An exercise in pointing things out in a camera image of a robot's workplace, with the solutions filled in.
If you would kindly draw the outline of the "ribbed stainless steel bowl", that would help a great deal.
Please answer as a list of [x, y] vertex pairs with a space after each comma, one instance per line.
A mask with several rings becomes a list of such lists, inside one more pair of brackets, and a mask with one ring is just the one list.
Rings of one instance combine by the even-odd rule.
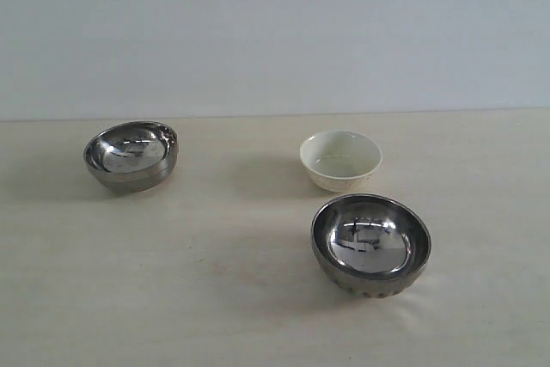
[[368, 193], [324, 204], [312, 220], [310, 240], [326, 276], [366, 298], [400, 294], [424, 272], [431, 255], [431, 235], [414, 211]]

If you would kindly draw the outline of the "white ceramic bowl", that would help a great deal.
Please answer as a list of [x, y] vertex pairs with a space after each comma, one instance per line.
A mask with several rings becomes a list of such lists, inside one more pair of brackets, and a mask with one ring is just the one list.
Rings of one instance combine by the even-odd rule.
[[374, 140], [342, 130], [321, 131], [306, 138], [299, 158], [312, 182], [332, 193], [364, 187], [383, 159]]

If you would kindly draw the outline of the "smooth stainless steel bowl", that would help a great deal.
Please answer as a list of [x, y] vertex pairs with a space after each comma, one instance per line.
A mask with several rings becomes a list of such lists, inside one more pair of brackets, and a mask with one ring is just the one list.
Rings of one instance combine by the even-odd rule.
[[115, 193], [138, 193], [164, 182], [178, 153], [178, 136], [171, 126], [139, 120], [94, 136], [83, 150], [83, 160], [104, 187]]

